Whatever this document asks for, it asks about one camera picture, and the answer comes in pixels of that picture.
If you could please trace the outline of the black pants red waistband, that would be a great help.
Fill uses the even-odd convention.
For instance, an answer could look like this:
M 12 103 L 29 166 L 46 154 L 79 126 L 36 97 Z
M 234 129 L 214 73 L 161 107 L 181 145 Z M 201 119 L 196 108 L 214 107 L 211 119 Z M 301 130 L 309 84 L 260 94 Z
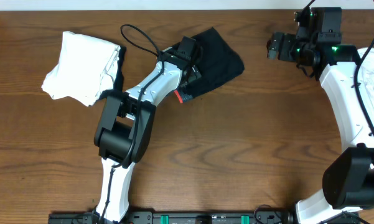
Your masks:
M 192 36 L 192 39 L 197 45 L 197 54 L 192 65 L 198 66 L 202 77 L 187 86 L 179 86 L 174 91 L 180 103 L 221 87 L 241 75 L 245 69 L 240 56 L 213 27 Z

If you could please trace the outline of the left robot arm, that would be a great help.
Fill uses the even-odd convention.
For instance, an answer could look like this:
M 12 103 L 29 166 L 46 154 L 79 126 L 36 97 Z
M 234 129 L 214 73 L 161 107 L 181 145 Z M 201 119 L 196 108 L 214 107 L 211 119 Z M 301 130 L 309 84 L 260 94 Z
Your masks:
M 156 108 L 168 94 L 201 77 L 196 63 L 202 54 L 195 39 L 183 37 L 158 53 L 154 70 L 141 83 L 108 95 L 94 137 L 103 164 L 94 223 L 120 223 L 125 217 L 134 166 L 149 145 Z

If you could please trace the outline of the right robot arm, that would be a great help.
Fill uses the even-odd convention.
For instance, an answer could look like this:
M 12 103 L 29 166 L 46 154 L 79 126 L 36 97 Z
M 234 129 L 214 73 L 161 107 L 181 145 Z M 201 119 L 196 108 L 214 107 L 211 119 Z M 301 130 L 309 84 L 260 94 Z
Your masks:
M 284 223 L 361 223 L 359 211 L 374 208 L 374 48 L 342 43 L 339 7 L 308 5 L 294 15 L 297 32 L 275 32 L 268 58 L 311 67 L 332 106 L 342 152 L 321 189 L 298 201 Z

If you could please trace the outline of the black folded garment under white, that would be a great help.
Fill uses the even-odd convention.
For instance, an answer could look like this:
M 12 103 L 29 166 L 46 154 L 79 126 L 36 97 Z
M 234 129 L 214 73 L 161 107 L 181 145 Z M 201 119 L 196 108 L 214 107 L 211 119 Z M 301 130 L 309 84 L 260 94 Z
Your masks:
M 103 91 L 102 94 L 99 97 L 99 100 L 107 98 L 108 95 L 112 91 L 114 91 L 114 90 L 119 91 L 119 92 L 123 91 L 124 75 L 122 73 L 121 68 L 123 66 L 124 56 L 125 56 L 125 53 L 126 53 L 126 49 L 127 48 L 125 46 L 121 46 L 120 50 L 119 50 L 119 53 L 118 53 L 116 78 L 114 79 L 113 89 L 112 90 L 105 90 L 105 91 Z

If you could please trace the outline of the white folded cloth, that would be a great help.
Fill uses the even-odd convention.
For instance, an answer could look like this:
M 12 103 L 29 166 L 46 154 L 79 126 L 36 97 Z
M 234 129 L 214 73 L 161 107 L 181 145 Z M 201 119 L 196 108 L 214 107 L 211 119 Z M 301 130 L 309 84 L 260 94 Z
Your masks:
M 53 100 L 71 97 L 94 105 L 120 76 L 125 47 L 107 40 L 65 31 L 58 64 L 49 72 L 42 90 Z

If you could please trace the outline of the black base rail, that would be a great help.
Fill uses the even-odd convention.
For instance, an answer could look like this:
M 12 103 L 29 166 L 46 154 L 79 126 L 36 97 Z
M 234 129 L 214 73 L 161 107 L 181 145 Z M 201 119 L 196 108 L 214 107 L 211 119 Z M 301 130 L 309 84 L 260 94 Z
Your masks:
M 48 224 L 110 224 L 109 218 L 99 218 L 92 212 L 52 213 Z M 259 209 L 253 213 L 154 213 L 129 212 L 118 224 L 293 224 L 297 218 L 288 211 Z

